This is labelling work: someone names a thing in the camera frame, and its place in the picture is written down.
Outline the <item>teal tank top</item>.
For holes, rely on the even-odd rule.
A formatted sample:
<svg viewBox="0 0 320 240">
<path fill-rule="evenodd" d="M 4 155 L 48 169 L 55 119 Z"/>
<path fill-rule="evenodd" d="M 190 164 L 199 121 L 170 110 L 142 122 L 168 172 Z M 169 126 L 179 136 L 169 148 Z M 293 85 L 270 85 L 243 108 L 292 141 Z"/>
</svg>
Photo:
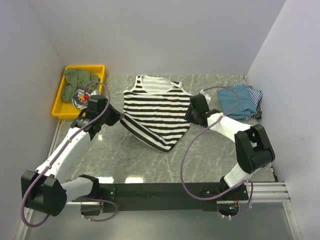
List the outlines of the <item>teal tank top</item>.
<svg viewBox="0 0 320 240">
<path fill-rule="evenodd" d="M 217 91 L 222 112 L 234 120 L 244 120 L 257 113 L 254 102 L 244 84 Z"/>
</svg>

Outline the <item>black white striped top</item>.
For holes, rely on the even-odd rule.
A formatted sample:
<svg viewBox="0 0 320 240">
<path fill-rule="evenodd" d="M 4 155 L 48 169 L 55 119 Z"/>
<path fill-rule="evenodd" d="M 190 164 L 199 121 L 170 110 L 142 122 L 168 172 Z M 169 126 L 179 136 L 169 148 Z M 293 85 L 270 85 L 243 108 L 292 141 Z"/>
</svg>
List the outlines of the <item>black white striped top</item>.
<svg viewBox="0 0 320 240">
<path fill-rule="evenodd" d="M 191 96 L 182 82 L 138 75 L 123 92 L 120 123 L 141 142 L 167 153 L 191 126 L 185 120 Z"/>
</svg>

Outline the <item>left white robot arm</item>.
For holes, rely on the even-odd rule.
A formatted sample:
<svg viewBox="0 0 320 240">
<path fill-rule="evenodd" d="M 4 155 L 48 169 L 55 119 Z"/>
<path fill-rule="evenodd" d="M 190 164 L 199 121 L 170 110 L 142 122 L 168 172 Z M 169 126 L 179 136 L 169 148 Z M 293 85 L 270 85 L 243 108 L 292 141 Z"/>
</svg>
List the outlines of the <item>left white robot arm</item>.
<svg viewBox="0 0 320 240">
<path fill-rule="evenodd" d="M 113 126 L 121 118 L 122 114 L 110 105 L 105 96 L 92 95 L 87 108 L 72 122 L 66 137 L 51 156 L 36 170 L 27 170 L 22 175 L 22 208 L 55 217 L 66 203 L 80 197 L 88 201 L 100 199 L 98 178 L 83 174 L 75 180 L 66 181 L 65 175 L 102 126 Z"/>
</svg>

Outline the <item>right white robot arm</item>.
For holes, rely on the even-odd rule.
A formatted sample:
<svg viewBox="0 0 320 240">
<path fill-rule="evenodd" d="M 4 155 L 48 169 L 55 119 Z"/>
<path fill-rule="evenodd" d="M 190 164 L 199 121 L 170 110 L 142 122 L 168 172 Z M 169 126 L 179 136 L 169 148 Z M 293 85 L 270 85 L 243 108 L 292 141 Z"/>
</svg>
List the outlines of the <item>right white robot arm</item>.
<svg viewBox="0 0 320 240">
<path fill-rule="evenodd" d="M 204 127 L 201 134 L 211 130 L 235 144 L 237 163 L 221 178 L 219 197 L 232 199 L 237 194 L 238 187 L 250 180 L 259 169 L 275 160 L 275 152 L 262 125 L 241 123 L 216 109 L 210 110 L 203 94 L 190 97 L 190 105 L 184 119 Z"/>
</svg>

